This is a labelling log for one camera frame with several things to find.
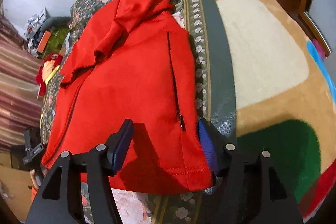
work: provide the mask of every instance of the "red stuffed toy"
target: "red stuffed toy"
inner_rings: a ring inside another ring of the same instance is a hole
[[[63,56],[57,53],[50,53],[44,60],[43,65],[40,67],[39,72],[36,76],[36,83],[40,84],[39,95],[44,96],[46,92],[45,80],[48,78],[50,73],[61,64]]]

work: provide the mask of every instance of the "metal rivet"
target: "metal rivet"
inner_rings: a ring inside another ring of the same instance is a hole
[[[236,147],[235,147],[232,143],[228,143],[228,144],[225,146],[225,148],[226,148],[227,150],[230,150],[230,151],[236,149]]]
[[[69,156],[69,151],[63,151],[63,152],[61,153],[61,157],[62,157],[62,158],[66,158],[67,156]]]
[[[97,147],[96,147],[96,149],[98,150],[98,151],[102,151],[102,150],[104,150],[106,148],[106,146],[104,145],[104,144],[99,144],[99,145],[97,145]]]
[[[271,153],[264,150],[263,152],[261,152],[261,154],[265,157],[265,158],[269,158],[271,156]]]

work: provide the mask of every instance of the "curtain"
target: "curtain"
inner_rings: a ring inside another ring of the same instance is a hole
[[[42,61],[22,49],[23,39],[0,15],[0,150],[24,144],[23,132],[40,126],[35,77]]]

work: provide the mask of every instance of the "tan blanket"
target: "tan blanket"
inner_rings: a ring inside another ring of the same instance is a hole
[[[311,42],[276,0],[216,3],[232,57],[238,143],[270,151],[308,219],[336,174],[336,107]]]

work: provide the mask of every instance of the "bed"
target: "bed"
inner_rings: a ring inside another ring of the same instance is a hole
[[[109,1],[74,3],[62,64],[88,20]],[[281,181],[308,221],[336,179],[336,91],[315,48],[275,0],[172,3],[175,20],[191,34],[198,116],[248,151],[270,151]],[[44,143],[61,80],[58,71],[47,85]],[[153,195],[113,189],[113,194],[124,223],[203,223],[211,214],[211,195],[204,192]],[[82,196],[86,220],[92,223],[84,183]]]

